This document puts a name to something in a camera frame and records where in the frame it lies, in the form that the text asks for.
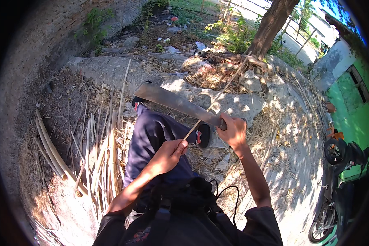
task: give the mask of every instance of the black cable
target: black cable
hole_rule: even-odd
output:
[[[217,196],[217,198],[219,198],[219,196],[220,196],[220,195],[221,195],[225,190],[227,190],[228,188],[231,188],[231,187],[235,187],[235,188],[236,188],[236,191],[238,192],[238,195],[237,195],[237,197],[236,197],[236,203],[235,203],[234,217],[233,217],[233,219],[232,219],[232,222],[234,223],[234,225],[235,225],[235,227],[236,227],[236,223],[235,223],[235,216],[236,216],[236,207],[238,206],[238,201],[239,201],[239,188],[238,188],[236,185],[230,185],[230,186],[228,186],[228,187],[224,188],[224,189],[220,192],[220,194]]]
[[[209,183],[211,183],[212,181],[215,181],[215,182],[216,182],[216,194],[218,194],[218,192],[217,192],[217,187],[218,187],[218,185],[217,185],[217,180],[215,180],[215,179],[210,180],[210,181],[209,181]]]

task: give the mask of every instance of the brick wall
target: brick wall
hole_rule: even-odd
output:
[[[24,19],[7,50],[0,75],[0,171],[9,198],[19,204],[18,150],[48,66],[61,68],[69,56],[85,50],[74,32],[93,8],[110,7],[115,13],[110,35],[131,24],[148,0],[42,0]]]

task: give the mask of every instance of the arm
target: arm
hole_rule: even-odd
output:
[[[113,199],[107,213],[121,211],[128,216],[134,207],[135,200],[148,183],[157,175],[172,170],[180,156],[186,153],[187,144],[187,141],[182,141],[182,139],[164,142],[138,177]]]
[[[227,130],[217,128],[217,133],[232,147],[242,162],[249,190],[257,207],[272,207],[268,184],[246,142],[246,122],[231,118],[225,113],[221,113],[220,117],[226,121]]]

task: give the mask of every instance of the green wall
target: green wall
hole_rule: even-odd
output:
[[[369,91],[369,68],[359,59],[354,62],[355,68]],[[345,142],[356,142],[362,150],[369,147],[369,102],[363,103],[358,89],[348,72],[344,72],[327,91],[330,102],[335,105],[336,112],[331,113],[335,128],[343,132]],[[353,166],[344,171],[342,181],[359,176],[360,166]]]

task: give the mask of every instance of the motorcycle wheel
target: motorcycle wheel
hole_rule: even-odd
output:
[[[327,204],[325,204],[324,207],[323,207],[323,211],[326,211],[326,213],[327,213],[323,224],[326,224],[326,225],[332,224],[334,222],[334,219],[335,219],[335,210],[334,209],[330,210],[329,206]],[[320,218],[317,218],[315,221],[313,221],[313,223],[312,223],[312,225],[309,229],[308,238],[309,238],[309,241],[311,243],[314,243],[314,244],[317,244],[317,243],[320,243],[320,242],[324,241],[327,238],[327,236],[329,234],[331,234],[332,231],[333,231],[333,227],[331,227],[331,228],[328,228],[328,229],[324,230],[321,233],[318,233],[318,234],[314,235],[314,233],[317,232],[317,228],[316,228],[317,222],[318,222],[319,219],[321,219],[321,217],[323,215],[323,211],[321,211],[321,213],[318,215]]]
[[[331,165],[339,164],[344,158],[344,150],[337,139],[328,139],[324,144],[325,159]]]

